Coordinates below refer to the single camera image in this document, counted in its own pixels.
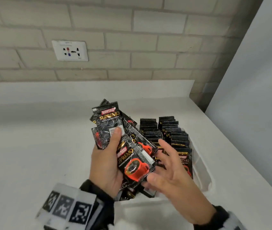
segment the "hand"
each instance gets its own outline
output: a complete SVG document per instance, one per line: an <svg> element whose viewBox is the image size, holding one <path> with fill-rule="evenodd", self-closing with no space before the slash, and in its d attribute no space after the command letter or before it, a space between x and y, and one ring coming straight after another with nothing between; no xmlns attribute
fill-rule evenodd
<svg viewBox="0 0 272 230"><path fill-rule="evenodd" d="M122 184L123 175L117 168L117 147L121 139L121 128L116 127L104 150L93 148L89 180L115 198Z"/></svg>
<svg viewBox="0 0 272 230"><path fill-rule="evenodd" d="M161 152L157 154L167 170L156 167L142 185L163 193L188 222L207 224L216 212L215 208L188 175L177 151L162 139L158 142L169 155Z"/></svg>

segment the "wall socket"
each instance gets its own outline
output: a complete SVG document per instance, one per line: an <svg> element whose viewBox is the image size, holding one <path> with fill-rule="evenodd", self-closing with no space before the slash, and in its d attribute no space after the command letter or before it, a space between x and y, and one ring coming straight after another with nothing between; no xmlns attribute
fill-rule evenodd
<svg viewBox="0 0 272 230"><path fill-rule="evenodd" d="M83 41L52 40L57 60L88 61L86 43Z"/></svg>

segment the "outlet faceplate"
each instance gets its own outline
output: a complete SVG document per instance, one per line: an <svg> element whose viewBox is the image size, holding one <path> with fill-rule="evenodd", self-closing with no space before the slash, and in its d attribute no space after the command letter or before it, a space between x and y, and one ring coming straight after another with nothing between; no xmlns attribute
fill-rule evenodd
<svg viewBox="0 0 272 230"><path fill-rule="evenodd" d="M83 41L52 40L57 60L88 61L86 43Z"/></svg>

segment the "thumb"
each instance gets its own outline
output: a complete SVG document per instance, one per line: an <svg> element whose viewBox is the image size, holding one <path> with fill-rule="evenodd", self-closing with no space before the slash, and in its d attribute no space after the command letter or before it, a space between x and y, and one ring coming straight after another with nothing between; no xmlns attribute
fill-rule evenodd
<svg viewBox="0 0 272 230"><path fill-rule="evenodd" d="M107 148L109 148L112 151L114 150L116 152L120 139L121 139L121 128L116 127L111 136L111 139L109 141Z"/></svg>
<svg viewBox="0 0 272 230"><path fill-rule="evenodd" d="M147 181L158 188L167 197L169 197L174 190L173 185L168 181L168 179L159 174L149 173Z"/></svg>

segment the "kopiko logo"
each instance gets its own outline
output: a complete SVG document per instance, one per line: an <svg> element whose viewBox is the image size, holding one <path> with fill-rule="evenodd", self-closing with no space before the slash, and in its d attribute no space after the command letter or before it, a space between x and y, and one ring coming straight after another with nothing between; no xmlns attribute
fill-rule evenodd
<svg viewBox="0 0 272 230"><path fill-rule="evenodd" d="M110 108L110 109L108 109L108 110L103 110L102 112L101 112L101 114L102 115L105 115L105 114L108 114L108 113L111 113L111 112L115 112L115 107L113 107L113 108Z"/></svg>
<svg viewBox="0 0 272 230"><path fill-rule="evenodd" d="M117 153L117 157L119 158L122 154L124 154L127 151L127 148L124 147L122 149L120 149L120 151Z"/></svg>

